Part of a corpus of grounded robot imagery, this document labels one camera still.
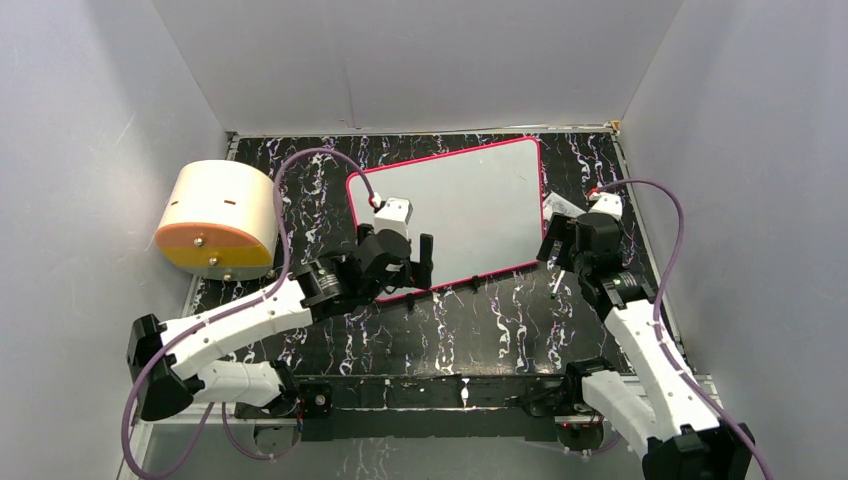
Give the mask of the pink framed whiteboard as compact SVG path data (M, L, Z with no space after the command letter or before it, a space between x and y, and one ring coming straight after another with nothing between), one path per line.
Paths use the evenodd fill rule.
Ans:
M432 284L532 266L544 237L540 142L520 137L352 173L346 193L354 224L374 218L366 182L383 198L410 201L412 257L434 239Z

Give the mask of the green white marker pen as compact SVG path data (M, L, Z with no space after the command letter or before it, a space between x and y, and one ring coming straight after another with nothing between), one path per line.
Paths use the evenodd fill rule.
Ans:
M556 299L557 294L558 294L558 291L559 291L560 286L561 286L561 284L562 284L563 278L564 278L564 276L565 276L565 273L566 273L566 272L565 272L564 270L562 270L562 269L561 269L561 270L559 271L559 273L557 274L556 280L555 280L555 282L554 282L554 284L553 284L553 287L552 287L552 289L551 289L551 293L550 293L550 298L551 298L551 299Z

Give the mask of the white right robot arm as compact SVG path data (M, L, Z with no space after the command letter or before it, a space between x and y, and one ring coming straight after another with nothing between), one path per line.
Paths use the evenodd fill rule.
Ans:
M577 414L603 415L640 458L646 479L743 479L752 460L746 425L732 427L653 317L656 294L624 266L622 229L606 213L552 216L537 258L576 276L580 293L628 357L644 392L634 393L605 359L570 363L563 399Z

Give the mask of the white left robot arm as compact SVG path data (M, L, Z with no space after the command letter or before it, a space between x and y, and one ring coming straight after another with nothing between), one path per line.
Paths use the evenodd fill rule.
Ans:
M142 420L170 418L196 402L243 403L275 416L294 411L299 391L278 361L236 363L225 355L266 337L351 313L396 289L432 285L434 238L419 237L419 258L400 233L358 227L352 248L328 251L280 282L201 314L131 326L127 365L130 406Z

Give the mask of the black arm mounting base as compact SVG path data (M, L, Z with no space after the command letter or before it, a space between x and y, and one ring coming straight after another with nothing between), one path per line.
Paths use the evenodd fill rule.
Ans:
M303 438L517 437L572 451L600 447L599 414L577 405L561 375L307 376L295 378L298 408L238 403L235 416L261 426L301 419Z

